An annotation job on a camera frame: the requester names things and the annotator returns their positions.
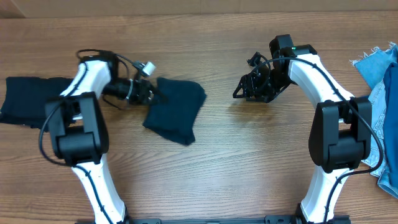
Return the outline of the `dark navy t-shirt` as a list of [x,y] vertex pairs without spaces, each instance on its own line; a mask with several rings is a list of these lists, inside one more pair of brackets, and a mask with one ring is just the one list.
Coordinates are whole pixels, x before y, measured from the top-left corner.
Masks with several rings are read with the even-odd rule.
[[193,125],[206,100],[204,88],[196,82],[157,79],[157,87],[167,97],[149,108],[143,126],[163,138],[189,146],[195,142]]

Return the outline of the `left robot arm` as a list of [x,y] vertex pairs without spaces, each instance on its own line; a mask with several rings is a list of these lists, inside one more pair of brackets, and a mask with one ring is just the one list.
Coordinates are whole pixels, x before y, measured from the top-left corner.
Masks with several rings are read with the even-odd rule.
[[105,95],[130,105],[167,101],[147,77],[156,69],[108,50],[79,52],[78,71],[58,97],[45,104],[43,131],[50,133],[54,164],[72,169],[94,212],[94,223],[133,223],[108,166],[109,134],[98,100]]

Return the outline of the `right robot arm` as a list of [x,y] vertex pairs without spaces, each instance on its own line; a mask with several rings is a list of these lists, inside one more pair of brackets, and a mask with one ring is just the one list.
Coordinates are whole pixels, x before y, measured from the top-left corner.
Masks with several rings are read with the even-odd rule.
[[247,60],[233,98],[270,103],[290,85],[299,86],[315,109],[308,139],[315,164],[306,196],[294,215],[268,215],[265,223],[350,223],[334,214],[348,176],[370,154],[371,103],[346,91],[309,44],[294,45],[288,34],[269,44],[271,59],[256,52]]

